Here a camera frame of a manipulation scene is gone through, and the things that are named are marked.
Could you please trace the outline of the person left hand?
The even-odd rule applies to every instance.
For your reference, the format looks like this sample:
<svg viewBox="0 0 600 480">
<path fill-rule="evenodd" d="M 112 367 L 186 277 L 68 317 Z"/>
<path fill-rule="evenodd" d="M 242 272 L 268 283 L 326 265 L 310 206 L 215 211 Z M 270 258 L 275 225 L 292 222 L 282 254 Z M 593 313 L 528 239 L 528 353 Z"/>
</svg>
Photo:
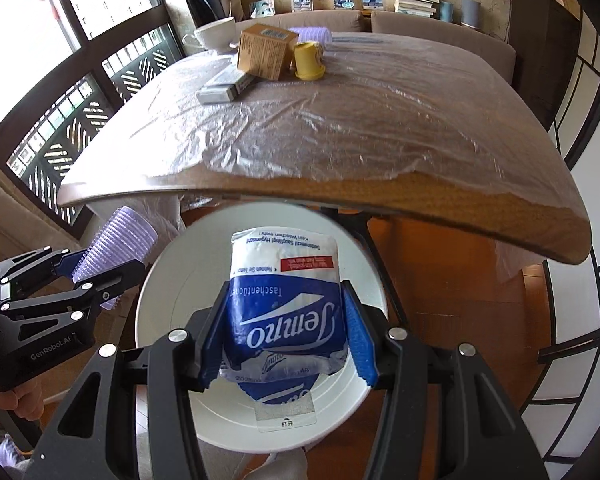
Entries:
<svg viewBox="0 0 600 480">
<path fill-rule="evenodd" d="M 15 389 L 0 392 L 0 410 L 13 411 L 29 422 L 39 420 L 44 412 L 41 381 L 34 378 Z"/>
</svg>

